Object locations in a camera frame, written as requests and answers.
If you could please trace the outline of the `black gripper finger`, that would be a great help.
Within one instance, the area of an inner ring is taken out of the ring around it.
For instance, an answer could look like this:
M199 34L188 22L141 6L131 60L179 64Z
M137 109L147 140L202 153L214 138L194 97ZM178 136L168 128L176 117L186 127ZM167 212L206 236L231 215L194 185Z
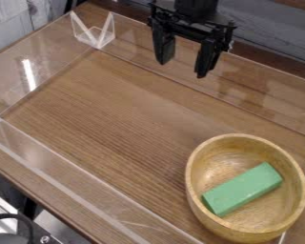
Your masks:
M165 65L175 57L176 37L159 22L152 23L152 42L156 60Z
M222 49L215 39L206 39L202 42L195 64L195 72L199 78L204 78L208 72L215 68L220 52Z

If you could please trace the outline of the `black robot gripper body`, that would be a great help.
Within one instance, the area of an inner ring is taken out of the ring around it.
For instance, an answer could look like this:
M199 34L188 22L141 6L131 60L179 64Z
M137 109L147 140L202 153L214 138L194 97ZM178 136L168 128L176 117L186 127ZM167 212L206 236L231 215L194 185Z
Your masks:
M215 39L222 51L232 47L236 22L218 11L219 0L152 0L149 26L159 22L176 36L202 43Z

